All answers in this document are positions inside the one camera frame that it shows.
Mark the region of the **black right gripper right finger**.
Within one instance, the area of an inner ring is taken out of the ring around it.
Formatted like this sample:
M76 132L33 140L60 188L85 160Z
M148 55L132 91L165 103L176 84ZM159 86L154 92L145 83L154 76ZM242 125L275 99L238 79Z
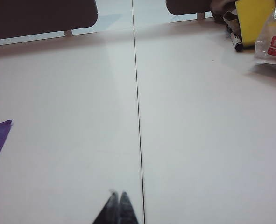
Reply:
M134 208L126 192L122 192L119 202L119 223L120 224L138 224Z

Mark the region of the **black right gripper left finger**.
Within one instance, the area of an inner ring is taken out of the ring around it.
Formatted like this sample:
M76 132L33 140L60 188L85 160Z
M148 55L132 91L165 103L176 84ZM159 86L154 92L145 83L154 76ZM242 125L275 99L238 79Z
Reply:
M119 213L119 196L116 191L111 196L97 215L93 224L117 224Z

